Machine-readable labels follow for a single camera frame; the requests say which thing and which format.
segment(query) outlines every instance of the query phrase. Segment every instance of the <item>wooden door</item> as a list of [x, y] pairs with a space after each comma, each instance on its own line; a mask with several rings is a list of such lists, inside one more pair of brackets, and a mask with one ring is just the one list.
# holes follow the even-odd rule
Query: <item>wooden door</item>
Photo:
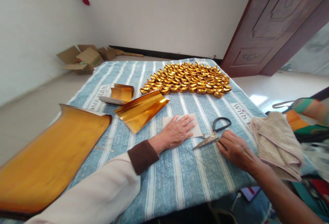
[[221, 67], [230, 77], [257, 75], [323, 0], [249, 0]]

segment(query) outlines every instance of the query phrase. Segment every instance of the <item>hand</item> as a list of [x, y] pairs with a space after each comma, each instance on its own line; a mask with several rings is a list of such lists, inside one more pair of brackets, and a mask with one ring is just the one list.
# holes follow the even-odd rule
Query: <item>hand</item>
[[195, 123], [190, 123], [193, 117], [186, 115], [176, 122], [177, 118], [178, 115], [166, 125], [162, 132], [149, 139], [148, 142], [158, 154], [165, 149], [173, 149], [180, 146], [186, 139], [193, 136], [193, 133], [189, 132], [195, 126]]
[[246, 141], [231, 130], [224, 131], [219, 141], [216, 143], [219, 151], [242, 170], [253, 174], [263, 164]]

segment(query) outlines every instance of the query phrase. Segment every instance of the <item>towel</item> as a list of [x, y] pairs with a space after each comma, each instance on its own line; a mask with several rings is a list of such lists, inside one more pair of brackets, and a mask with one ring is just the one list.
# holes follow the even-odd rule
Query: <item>towel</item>
[[259, 158], [281, 179], [301, 181], [302, 148], [285, 116], [270, 112], [265, 118], [254, 117], [249, 126], [258, 145]]

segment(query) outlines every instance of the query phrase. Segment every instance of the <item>pile of gold ingots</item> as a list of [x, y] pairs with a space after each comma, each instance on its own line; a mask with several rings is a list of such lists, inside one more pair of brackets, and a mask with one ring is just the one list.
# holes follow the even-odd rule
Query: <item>pile of gold ingots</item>
[[201, 95], [209, 94], [216, 98], [229, 92], [232, 87], [230, 77], [223, 74], [220, 69], [215, 67], [204, 66], [198, 63], [167, 64], [163, 70], [151, 75], [145, 86], [140, 91], [146, 94], [153, 90], [160, 90], [161, 94], [169, 93], [198, 93]]

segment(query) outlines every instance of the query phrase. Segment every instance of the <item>open cardboard box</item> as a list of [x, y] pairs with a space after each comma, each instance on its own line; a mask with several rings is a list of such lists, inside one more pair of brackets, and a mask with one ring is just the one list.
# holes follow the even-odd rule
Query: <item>open cardboard box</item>
[[102, 56], [103, 60], [106, 61], [113, 60], [116, 57], [115, 53], [112, 51], [112, 48], [105, 49], [102, 47], [98, 49], [95, 45], [78, 45], [78, 48], [81, 52], [85, 51], [87, 48], [92, 48], [93, 50], [96, 50], [100, 56]]
[[73, 70], [76, 74], [92, 74], [94, 68], [104, 62], [101, 55], [90, 45], [81, 53], [75, 46], [57, 54], [66, 65], [63, 70]]

